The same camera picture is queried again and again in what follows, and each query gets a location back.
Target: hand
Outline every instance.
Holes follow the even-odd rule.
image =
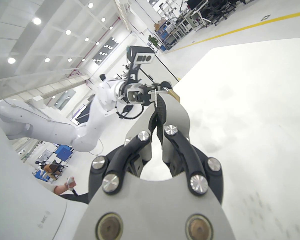
[[[71,189],[71,188],[73,188],[74,186],[77,185],[77,183],[75,182],[75,178],[74,178],[74,177],[72,177],[72,180],[73,180],[73,182],[71,182],[71,183],[68,185],[68,188],[69,188],[69,189]]]

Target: desk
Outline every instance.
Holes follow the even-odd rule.
[[[300,38],[214,48],[174,91],[191,143],[221,162],[237,240],[300,239]]]
[[[206,1],[205,1],[205,2],[204,2],[197,10],[195,10],[195,11],[191,14],[191,16],[193,16],[194,14],[198,13],[198,15],[200,16],[201,21],[202,21],[202,23],[203,23],[204,26],[207,26],[207,24],[206,24],[205,21],[207,21],[207,22],[209,22],[209,23],[212,23],[210,20],[203,18],[202,15],[201,15],[201,13],[200,13],[200,10],[201,10],[203,7],[205,7],[208,3],[209,3],[208,0],[206,0]]]

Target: black cable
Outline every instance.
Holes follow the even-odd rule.
[[[73,189],[72,190],[72,193],[75,195],[75,196],[78,196],[77,192]]]
[[[143,105],[141,105],[142,108],[141,108],[141,112],[140,112],[140,113],[138,113],[135,117],[126,117],[126,116],[124,116],[124,115],[122,115],[122,114],[119,113],[118,107],[117,107],[117,102],[118,102],[118,100],[115,102],[115,107],[114,107],[114,108],[117,110],[116,114],[117,114],[120,118],[127,119],[127,120],[133,120],[133,119],[138,118],[138,117],[143,113],[143,111],[144,111],[144,109],[145,109],[145,108],[143,107]]]

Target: person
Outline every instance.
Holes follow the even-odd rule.
[[[68,191],[69,189],[74,188],[77,185],[76,181],[75,181],[75,178],[72,177],[72,179],[73,179],[73,182],[70,183],[69,185],[67,185],[67,183],[65,183],[64,185],[54,185],[54,184],[51,184],[51,183],[47,183],[47,182],[45,182],[41,179],[38,179],[38,178],[36,180],[41,185],[43,185],[45,188],[47,188],[49,191],[53,192],[54,194],[56,194],[56,195],[58,195],[58,196],[60,196],[64,199],[89,204],[88,193],[81,194],[81,195],[78,195],[78,196],[76,196],[72,193],[71,194],[62,194],[64,192]]]
[[[48,177],[52,178],[54,181],[56,181],[56,175],[61,175],[61,172],[57,170],[58,165],[54,164],[44,164],[40,166],[41,169],[43,169]]]

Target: ceiling light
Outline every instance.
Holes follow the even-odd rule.
[[[13,57],[8,58],[8,63],[9,64],[13,64],[13,63],[15,63],[15,61],[16,61],[16,59],[13,58]]]
[[[33,18],[32,22],[33,22],[35,25],[40,25],[40,24],[41,24],[41,19],[38,18],[38,17],[35,17],[35,18]]]

